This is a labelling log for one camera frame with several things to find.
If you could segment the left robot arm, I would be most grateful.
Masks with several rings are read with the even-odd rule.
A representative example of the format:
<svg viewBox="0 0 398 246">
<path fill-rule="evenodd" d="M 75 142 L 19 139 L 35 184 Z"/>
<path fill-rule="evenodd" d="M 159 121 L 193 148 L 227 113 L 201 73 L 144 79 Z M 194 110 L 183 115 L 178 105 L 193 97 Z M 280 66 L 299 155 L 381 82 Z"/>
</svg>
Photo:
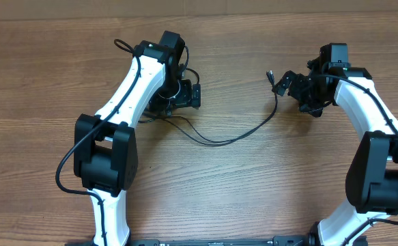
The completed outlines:
<svg viewBox="0 0 398 246">
<path fill-rule="evenodd" d="M 198 84 L 184 79 L 181 64 L 188 48 L 181 35 L 165 31 L 159 42 L 142 41 L 130 47 L 128 74 L 110 100 L 94 115 L 82 114 L 74 127 L 74 175 L 90 196 L 96 233 L 90 245 L 127 245 L 126 192 L 137 173 L 135 129 L 148 110 L 169 116 L 174 109 L 201 106 Z"/>
</svg>

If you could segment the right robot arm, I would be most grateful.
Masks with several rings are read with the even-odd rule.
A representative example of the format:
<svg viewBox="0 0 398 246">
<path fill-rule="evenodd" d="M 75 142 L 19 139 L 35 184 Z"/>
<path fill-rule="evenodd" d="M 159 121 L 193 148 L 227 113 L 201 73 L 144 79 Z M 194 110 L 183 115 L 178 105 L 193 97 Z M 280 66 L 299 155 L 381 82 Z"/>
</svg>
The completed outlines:
<svg viewBox="0 0 398 246">
<path fill-rule="evenodd" d="M 378 223 L 398 226 L 398 119 L 375 90 L 366 68 L 353 67 L 345 43 L 321 47 L 308 61 L 307 75 L 287 71 L 275 81 L 275 95 L 287 94 L 315 118 L 334 105 L 342 108 L 360 140 L 345 178 L 345 200 L 313 224 L 306 235 L 274 236 L 273 245 L 367 245 L 364 233 Z"/>
</svg>

